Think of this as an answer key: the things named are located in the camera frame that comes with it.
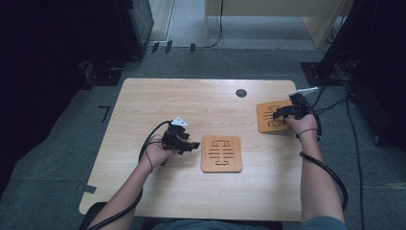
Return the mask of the black wrist band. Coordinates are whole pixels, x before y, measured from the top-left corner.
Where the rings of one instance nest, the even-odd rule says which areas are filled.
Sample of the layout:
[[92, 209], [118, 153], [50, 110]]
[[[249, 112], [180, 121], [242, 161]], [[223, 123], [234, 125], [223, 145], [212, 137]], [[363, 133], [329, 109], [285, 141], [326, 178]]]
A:
[[147, 160], [148, 160], [148, 163], [149, 163], [149, 165], [150, 165], [150, 171], [149, 171], [149, 173], [153, 173], [154, 167], [153, 167], [152, 161], [151, 161], [151, 159], [150, 159], [150, 157], [149, 157], [149, 155], [148, 155], [148, 153], [147, 153], [147, 150], [145, 150], [144, 155], [146, 156], [146, 158], [147, 158]]
[[316, 132], [316, 136], [317, 136], [318, 128], [308, 128], [308, 129], [305, 129], [305, 130], [303, 130], [302, 132], [300, 132], [299, 134], [296, 134], [296, 137], [297, 137], [298, 139], [300, 139], [301, 135], [304, 134], [305, 132], [308, 132], [308, 131], [315, 131], [315, 132]]

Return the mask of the person's blue-grey shirt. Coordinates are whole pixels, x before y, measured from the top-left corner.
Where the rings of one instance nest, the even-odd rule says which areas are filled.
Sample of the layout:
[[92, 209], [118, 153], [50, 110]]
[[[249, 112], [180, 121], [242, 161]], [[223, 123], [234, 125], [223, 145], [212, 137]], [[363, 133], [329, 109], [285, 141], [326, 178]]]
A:
[[[214, 219], [146, 219], [142, 230], [282, 230], [279, 221], [231, 221]], [[346, 224], [332, 217], [311, 218], [299, 230], [348, 230]]]

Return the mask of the black left wrist band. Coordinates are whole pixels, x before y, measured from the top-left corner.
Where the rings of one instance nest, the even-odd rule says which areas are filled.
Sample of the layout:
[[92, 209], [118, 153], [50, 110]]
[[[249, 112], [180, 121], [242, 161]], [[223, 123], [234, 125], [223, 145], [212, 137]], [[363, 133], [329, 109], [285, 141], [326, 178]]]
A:
[[147, 158], [147, 160], [148, 160], [148, 163], [149, 163], [149, 165], [150, 165], [150, 171], [149, 171], [149, 173], [153, 173], [154, 167], [153, 167], [152, 161], [151, 161], [151, 159], [150, 159], [150, 157], [149, 157], [149, 155], [148, 155], [148, 153], [147, 153], [147, 150], [145, 150], [144, 155], [146, 156], [146, 158]]

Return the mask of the black stand base plate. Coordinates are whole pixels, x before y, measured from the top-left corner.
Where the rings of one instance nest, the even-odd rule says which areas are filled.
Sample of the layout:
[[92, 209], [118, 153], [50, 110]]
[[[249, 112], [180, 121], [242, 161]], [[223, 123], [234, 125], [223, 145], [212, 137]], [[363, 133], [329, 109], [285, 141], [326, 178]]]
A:
[[302, 62], [301, 67], [310, 86], [340, 85], [342, 83], [335, 70], [325, 71], [319, 62]]

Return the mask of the grey floor tape strip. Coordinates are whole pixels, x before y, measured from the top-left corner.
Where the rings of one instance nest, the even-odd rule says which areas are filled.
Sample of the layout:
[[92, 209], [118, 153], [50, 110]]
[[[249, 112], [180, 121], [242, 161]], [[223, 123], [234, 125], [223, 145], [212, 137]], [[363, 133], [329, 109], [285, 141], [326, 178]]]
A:
[[87, 185], [87, 184], [78, 184], [77, 190], [79, 192], [93, 194], [94, 192], [96, 192], [97, 188], [94, 186]]

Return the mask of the dark stand base plate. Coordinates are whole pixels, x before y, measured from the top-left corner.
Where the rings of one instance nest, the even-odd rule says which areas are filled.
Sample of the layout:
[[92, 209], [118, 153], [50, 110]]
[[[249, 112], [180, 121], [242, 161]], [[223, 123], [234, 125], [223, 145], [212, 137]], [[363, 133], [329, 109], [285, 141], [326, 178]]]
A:
[[85, 84], [90, 86], [116, 86], [121, 78], [121, 70], [110, 70], [98, 66], [84, 69]]

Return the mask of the person's right hand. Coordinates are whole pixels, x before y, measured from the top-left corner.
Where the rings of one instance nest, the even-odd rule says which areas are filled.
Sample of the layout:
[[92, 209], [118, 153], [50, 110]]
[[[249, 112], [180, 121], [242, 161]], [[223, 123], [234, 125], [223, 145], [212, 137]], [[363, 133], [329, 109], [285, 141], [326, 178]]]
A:
[[[284, 119], [289, 125], [292, 126], [293, 131], [296, 134], [299, 134], [300, 132], [302, 132], [305, 129], [308, 128], [318, 128], [316, 119], [313, 115], [311, 114], [307, 114], [305, 115], [302, 119], [300, 120], [296, 120], [294, 117], [289, 116], [287, 118]], [[307, 135], [316, 136], [316, 132], [315, 131], [308, 131], [305, 132], [304, 134], [301, 135], [300, 139], [304, 139]]]

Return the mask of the black right wrist band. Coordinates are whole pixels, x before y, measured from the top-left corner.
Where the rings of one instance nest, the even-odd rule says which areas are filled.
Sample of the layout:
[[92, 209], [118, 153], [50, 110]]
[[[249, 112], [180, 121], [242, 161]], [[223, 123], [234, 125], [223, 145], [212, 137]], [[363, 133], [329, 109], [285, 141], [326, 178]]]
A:
[[317, 136], [318, 128], [308, 128], [308, 129], [305, 129], [305, 130], [303, 130], [302, 132], [300, 132], [299, 134], [296, 134], [296, 137], [297, 137], [298, 139], [300, 139], [301, 135], [304, 134], [305, 132], [308, 132], [308, 131], [315, 131], [315, 132], [316, 132], [316, 136]]

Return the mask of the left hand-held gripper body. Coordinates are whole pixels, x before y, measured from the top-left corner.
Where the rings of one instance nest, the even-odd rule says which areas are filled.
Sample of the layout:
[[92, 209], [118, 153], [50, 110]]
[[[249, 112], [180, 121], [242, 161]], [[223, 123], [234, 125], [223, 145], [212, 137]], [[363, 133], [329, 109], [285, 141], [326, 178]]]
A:
[[169, 127], [162, 137], [162, 146], [165, 150], [180, 150], [186, 147], [189, 139], [189, 133], [186, 133], [186, 126], [180, 117], [169, 122]]

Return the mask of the dark cabinet with glass side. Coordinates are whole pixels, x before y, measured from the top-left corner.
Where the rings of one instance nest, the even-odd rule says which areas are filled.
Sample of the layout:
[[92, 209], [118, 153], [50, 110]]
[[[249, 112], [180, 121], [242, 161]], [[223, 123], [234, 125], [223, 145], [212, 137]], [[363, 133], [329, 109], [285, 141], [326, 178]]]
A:
[[154, 24], [149, 0], [115, 0], [131, 59], [140, 59], [146, 50]]

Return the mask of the light wooden desk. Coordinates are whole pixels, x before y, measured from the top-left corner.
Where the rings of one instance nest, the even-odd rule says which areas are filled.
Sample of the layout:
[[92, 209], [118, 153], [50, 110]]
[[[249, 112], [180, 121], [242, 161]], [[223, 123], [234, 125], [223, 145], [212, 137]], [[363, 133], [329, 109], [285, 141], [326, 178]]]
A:
[[289, 16], [301, 17], [316, 48], [322, 48], [339, 16], [350, 13], [355, 0], [205, 0], [205, 33], [209, 17]]

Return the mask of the person's left hand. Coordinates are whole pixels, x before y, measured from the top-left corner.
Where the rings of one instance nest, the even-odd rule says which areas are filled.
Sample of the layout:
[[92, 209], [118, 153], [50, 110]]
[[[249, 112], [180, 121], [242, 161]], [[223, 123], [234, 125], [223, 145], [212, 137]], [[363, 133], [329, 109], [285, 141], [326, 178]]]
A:
[[154, 169], [163, 164], [168, 158], [172, 157], [174, 154], [177, 154], [178, 151], [176, 149], [164, 149], [161, 145], [160, 139], [153, 139], [152, 141], [148, 142], [147, 145], [142, 150], [141, 159], [139, 160], [138, 167], [143, 168], [147, 172], [150, 171], [150, 165], [146, 156], [144, 155], [145, 150], [152, 161]]

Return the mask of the square wooden cut-out coaster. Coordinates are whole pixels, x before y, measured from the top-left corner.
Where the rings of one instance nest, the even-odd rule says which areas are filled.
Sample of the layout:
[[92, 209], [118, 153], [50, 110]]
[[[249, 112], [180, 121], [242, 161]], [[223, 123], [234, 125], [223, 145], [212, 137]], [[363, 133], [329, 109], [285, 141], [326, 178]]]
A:
[[289, 130], [291, 125], [287, 124], [283, 117], [274, 119], [273, 114], [278, 108], [291, 105], [289, 100], [259, 103], [257, 105], [258, 131], [269, 133], [274, 131]]
[[204, 136], [201, 146], [201, 170], [204, 173], [240, 173], [242, 171], [240, 138]]

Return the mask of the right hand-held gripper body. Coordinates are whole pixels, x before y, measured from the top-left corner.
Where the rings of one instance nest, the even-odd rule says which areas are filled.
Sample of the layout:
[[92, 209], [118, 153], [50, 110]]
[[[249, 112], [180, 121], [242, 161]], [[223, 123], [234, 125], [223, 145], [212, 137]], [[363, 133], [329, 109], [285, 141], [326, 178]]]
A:
[[291, 105], [288, 108], [286, 117], [293, 116], [296, 120], [300, 120], [307, 114], [314, 114], [314, 109], [305, 96], [317, 90], [318, 87], [310, 87], [291, 92], [288, 95]]

